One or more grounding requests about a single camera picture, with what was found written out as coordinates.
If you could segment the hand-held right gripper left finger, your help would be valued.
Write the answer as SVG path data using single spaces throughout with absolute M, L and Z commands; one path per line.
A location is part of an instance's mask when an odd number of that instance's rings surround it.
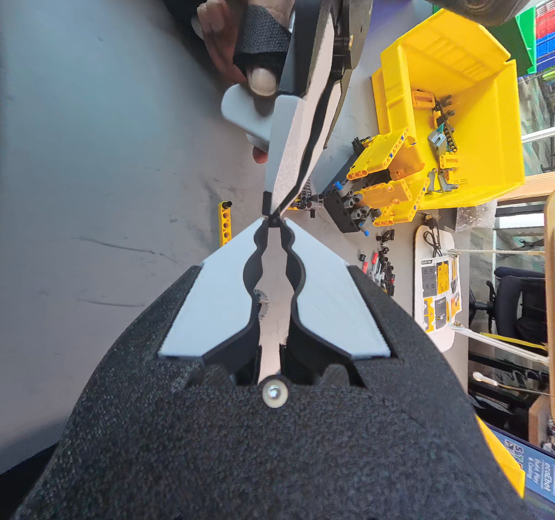
M 254 290 L 262 277 L 266 219 L 208 256 L 163 341 L 160 357 L 251 362 L 260 338 Z

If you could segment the yellow grey lego claw assembly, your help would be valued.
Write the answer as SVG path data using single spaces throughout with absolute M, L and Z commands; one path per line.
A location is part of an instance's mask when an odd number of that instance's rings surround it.
M 309 178 L 301 192 L 288 206 L 288 211 L 304 211 L 309 214 L 310 218 L 315 218 L 316 212 L 323 208 L 324 196 L 323 193 L 313 192 L 312 182 Z

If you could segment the empty yellow storage bin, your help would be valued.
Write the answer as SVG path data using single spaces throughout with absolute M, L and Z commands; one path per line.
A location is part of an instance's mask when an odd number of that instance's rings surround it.
M 493 431 L 476 415 L 476 421 L 480 427 L 482 436 L 489 450 L 493 454 L 498 466 L 516 491 L 517 495 L 524 499 L 526 487 L 526 474 L 509 450 L 504 447 Z

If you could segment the yellow lego beam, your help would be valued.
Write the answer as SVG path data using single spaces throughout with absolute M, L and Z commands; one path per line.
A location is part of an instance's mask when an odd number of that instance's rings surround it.
M 225 246 L 232 240 L 232 221 L 231 208 L 223 209 L 220 202 L 218 204 L 218 233 L 219 247 Z

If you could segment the green storage bin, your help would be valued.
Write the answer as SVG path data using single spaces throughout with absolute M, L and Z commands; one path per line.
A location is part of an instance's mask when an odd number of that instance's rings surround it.
M 536 7 L 518 14 L 515 18 L 499 26 L 491 26 L 488 31 L 510 53 L 516 61 L 517 76 L 524 77 L 537 71 Z

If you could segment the yellow grey sticker sheet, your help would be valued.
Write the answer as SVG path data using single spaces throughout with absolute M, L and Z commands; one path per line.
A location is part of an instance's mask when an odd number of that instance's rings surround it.
M 428 335 L 454 324 L 462 310 L 456 255 L 420 260 L 415 271 L 415 319 Z

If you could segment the black office chair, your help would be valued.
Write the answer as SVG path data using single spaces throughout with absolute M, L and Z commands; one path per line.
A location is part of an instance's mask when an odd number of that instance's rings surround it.
M 542 345 L 547 342 L 545 274 L 531 270 L 497 267 L 490 319 L 498 335 Z

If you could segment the person's left hand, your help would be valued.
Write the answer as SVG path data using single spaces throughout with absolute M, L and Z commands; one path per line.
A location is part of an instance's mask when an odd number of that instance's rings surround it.
M 252 93 L 272 96 L 278 86 L 276 76 L 266 67 L 256 64 L 243 73 L 233 63 L 236 39 L 244 11 L 248 5 L 258 5 L 284 27 L 289 27 L 295 0 L 206 0 L 197 9 L 205 47 L 212 63 L 230 83 L 247 82 Z

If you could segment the blue toy set box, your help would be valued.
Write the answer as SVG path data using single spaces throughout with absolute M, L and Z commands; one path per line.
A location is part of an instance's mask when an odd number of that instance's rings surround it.
M 492 431 L 524 471 L 524 502 L 531 514 L 554 519 L 554 455 L 505 431 Z

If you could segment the large yellow black lego model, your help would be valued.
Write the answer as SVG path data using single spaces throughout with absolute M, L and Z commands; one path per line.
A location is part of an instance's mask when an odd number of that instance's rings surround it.
M 323 206 L 339 231 L 411 223 L 430 185 L 427 163 L 408 128 L 355 138 L 353 155 L 324 191 Z

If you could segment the pile of small lego pieces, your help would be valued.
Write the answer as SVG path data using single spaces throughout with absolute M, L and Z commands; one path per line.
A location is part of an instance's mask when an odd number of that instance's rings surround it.
M 395 230 L 388 229 L 376 236 L 378 248 L 370 255 L 358 254 L 358 262 L 362 272 L 367 275 L 386 295 L 392 297 L 395 292 L 394 266 L 389 259 L 389 243 L 395 239 Z

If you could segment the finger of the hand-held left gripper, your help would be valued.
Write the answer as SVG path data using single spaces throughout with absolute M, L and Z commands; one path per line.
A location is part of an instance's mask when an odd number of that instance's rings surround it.
M 275 100 L 265 175 L 265 191 L 273 194 L 272 211 L 279 210 L 297 180 L 317 104 L 329 80 L 336 81 L 330 77 L 334 36 L 334 22 L 328 19 L 306 94 L 281 94 Z
M 330 130 L 332 130 L 332 124 L 341 98 L 341 81 L 336 80 L 332 84 L 331 80 L 329 80 L 316 107 L 314 120 L 310 128 L 309 140 L 301 156 L 302 161 L 297 180 L 295 180 L 292 189 L 288 190 L 284 200 L 279 205 L 279 217 L 284 214 L 295 197 L 301 192 L 318 162 L 329 138 Z

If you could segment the book stand with white base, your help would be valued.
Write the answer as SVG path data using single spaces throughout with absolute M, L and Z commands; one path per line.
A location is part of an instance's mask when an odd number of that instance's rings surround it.
M 430 229 L 426 225 L 421 225 L 417 228 L 414 238 L 414 267 L 413 267 L 413 318 L 415 322 L 421 327 L 421 325 L 415 319 L 415 271 L 420 260 L 426 260 L 434 258 L 434 249 L 425 240 L 425 233 L 430 232 Z M 454 236 L 449 231 L 439 230 L 439 241 L 441 247 L 441 254 L 436 257 L 442 257 L 447 255 L 456 255 L 459 260 L 460 268 L 460 256 L 463 254 L 486 254 L 492 257 L 498 255 L 508 255 L 516 256 L 520 260 L 524 260 L 526 257 L 542 257 L 544 252 L 538 248 L 530 248 L 528 246 L 520 246 L 514 249 L 461 249 L 456 248 Z M 464 294 L 463 286 L 461 283 L 462 296 Z M 515 356 L 526 359 L 530 362 L 541 364 L 543 366 L 549 365 L 549 358 L 543 356 L 539 353 L 543 349 L 540 345 L 536 348 L 536 351 L 532 351 L 532 347 L 525 345 L 518 347 L 518 344 L 522 342 L 517 340 L 515 343 L 511 343 L 508 337 L 494 337 L 489 335 L 483 335 L 482 333 L 474 332 L 471 329 L 465 327 L 458 322 L 456 317 L 455 322 L 452 326 L 442 329 L 435 334 L 428 335 L 428 338 L 435 345 L 440 353 L 447 352 L 450 350 L 455 342 L 456 334 L 461 334 L 468 339 L 472 339 L 479 343 L 486 344 L 492 348 L 503 350 L 504 352 L 509 352 Z

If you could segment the stack of red blue crates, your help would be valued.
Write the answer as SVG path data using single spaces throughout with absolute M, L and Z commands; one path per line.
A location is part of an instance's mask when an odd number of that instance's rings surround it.
M 536 7 L 536 72 L 554 66 L 554 0 Z

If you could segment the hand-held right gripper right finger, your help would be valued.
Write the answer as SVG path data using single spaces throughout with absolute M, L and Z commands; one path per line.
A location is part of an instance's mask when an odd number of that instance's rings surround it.
M 288 258 L 300 267 L 296 316 L 310 338 L 347 360 L 391 357 L 349 263 L 290 219 L 282 222 Z

